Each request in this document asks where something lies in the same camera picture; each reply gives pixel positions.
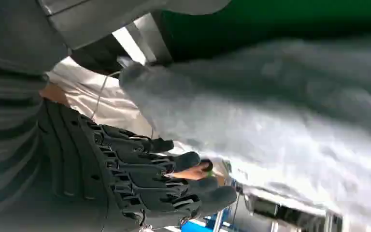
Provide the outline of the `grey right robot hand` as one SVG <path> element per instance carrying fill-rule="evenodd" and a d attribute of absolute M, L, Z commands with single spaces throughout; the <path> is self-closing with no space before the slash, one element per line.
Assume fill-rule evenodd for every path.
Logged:
<path fill-rule="evenodd" d="M 226 0 L 0 0 L 0 232 L 137 232 L 182 226 L 236 198 L 214 178 L 170 180 L 200 163 L 173 142 L 99 125 L 43 98 L 73 50 L 154 10 L 208 15 Z"/>

